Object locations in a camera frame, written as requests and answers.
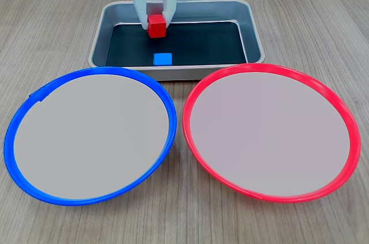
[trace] cube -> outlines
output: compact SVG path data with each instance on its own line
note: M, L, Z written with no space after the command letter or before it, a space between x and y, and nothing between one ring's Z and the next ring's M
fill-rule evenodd
M154 54L154 66L168 66L172 65L172 54L159 53Z
M166 36L167 22L161 14L149 15L148 23L148 34L151 38L161 38Z

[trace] wood grain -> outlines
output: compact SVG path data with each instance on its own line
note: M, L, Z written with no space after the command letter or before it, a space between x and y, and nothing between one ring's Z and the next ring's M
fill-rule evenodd
M104 5L120 0L0 0L0 142L45 83L88 67ZM183 137L194 82L166 82L179 117L174 146L134 190L87 207L58 207L20 190L0 152L0 243L368 243L369 0L245 0L266 62L305 72L352 110L362 157L337 192L304 204L237 194L199 166Z

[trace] dark tray bottom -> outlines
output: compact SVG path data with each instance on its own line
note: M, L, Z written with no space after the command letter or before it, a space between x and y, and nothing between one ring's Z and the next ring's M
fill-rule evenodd
M141 25L117 25L106 66L153 66L156 53L171 53L174 66L246 63L238 26L209 22L171 24L161 39L151 39Z

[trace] blue cube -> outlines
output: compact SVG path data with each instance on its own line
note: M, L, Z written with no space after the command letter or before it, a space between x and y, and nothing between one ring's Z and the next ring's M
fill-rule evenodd
M154 54L154 66L168 66L172 65L171 53Z

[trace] red rim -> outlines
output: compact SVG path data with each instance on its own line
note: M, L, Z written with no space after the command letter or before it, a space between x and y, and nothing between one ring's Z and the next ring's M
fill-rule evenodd
M233 75L233 74L249 73L249 72L263 72L263 73L270 73L270 74L278 74L278 75L289 77L296 81L302 82L303 84L311 87L312 89L320 93L323 97L325 97L334 106L334 108L340 113L348 129L349 140L350 140L350 150L349 150L348 160L344 168L338 174L338 176L333 181L331 181L328 185L314 192L303 194L303 195L298 195L298 196L288 196L288 197L270 196L270 195L265 195L262 193L257 193L251 190L244 189L228 181L227 179L219 175L217 172L215 172L215 170L213 170L208 165L208 163L204 161L204 159L202 158L202 156L200 155L199 151L197 150L195 146L195 143L191 135L191 127L190 127L191 113L192 113L192 109L193 109L193 106L197 98L202 93L202 91L204 91L205 88L207 88L213 82L221 78ZM326 196L336 191L338 188L340 188L351 177L351 175L356 169L356 166L360 158L361 139L360 139L359 128L349 108L345 105L345 103L341 100L341 98L339 98L327 86L325 86L318 80L306 74L292 70L287 67L271 65L267 63L246 63L246 64L241 64L241 65L231 66L225 69L220 69L210 74L206 78L204 78L202 81L198 83L198 85L196 85L196 87L192 90L191 94L187 98L186 104L184 105L184 109L183 109L183 124L182 125L183 125L184 137L186 138L186 141L188 143L190 150L192 151L193 155L196 157L196 159L200 162L200 164L203 166L203 168L208 173L210 173L213 177L215 177L217 180L227 185L228 187L242 194L245 194L249 197L257 198L259 200L265 200L265 201L271 201L271 202L305 202L305 201L311 201L311 200L315 200L323 196Z

